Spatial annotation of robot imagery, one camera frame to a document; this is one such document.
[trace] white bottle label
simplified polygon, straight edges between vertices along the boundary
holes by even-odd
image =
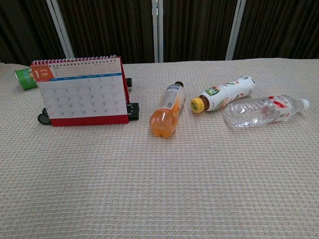
[[[291,102],[283,96],[269,96],[268,98],[274,102],[277,111],[279,111],[278,118],[275,119],[274,122],[286,121],[293,109]]]
[[[245,76],[221,86],[213,86],[203,91],[201,95],[206,96],[209,100],[207,111],[215,111],[234,100],[250,95],[254,87],[253,78]]]
[[[180,110],[184,105],[185,95],[184,87],[176,84],[170,85],[164,93],[159,108],[171,110],[175,104],[179,104]]]

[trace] blue calendar stripe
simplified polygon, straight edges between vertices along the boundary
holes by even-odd
[[[50,81],[65,81],[65,80],[78,80],[86,78],[99,78],[99,77],[109,77],[109,76],[121,76],[121,73],[112,73],[112,74],[102,74],[102,75],[86,75],[86,76],[72,76],[72,77],[61,77],[61,78],[52,78]]]

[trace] orange drink bottle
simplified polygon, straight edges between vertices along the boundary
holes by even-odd
[[[168,86],[158,109],[152,114],[150,126],[153,134],[170,137],[177,126],[178,114],[185,102],[185,89],[182,82]]]

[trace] yellow bottle cap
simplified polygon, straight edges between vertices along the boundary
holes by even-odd
[[[190,102],[190,106],[194,113],[200,113],[205,109],[204,102],[200,97],[192,99]]]

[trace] calendar number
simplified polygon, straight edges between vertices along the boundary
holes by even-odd
[[[35,71],[37,78],[39,78],[39,73],[38,71]]]

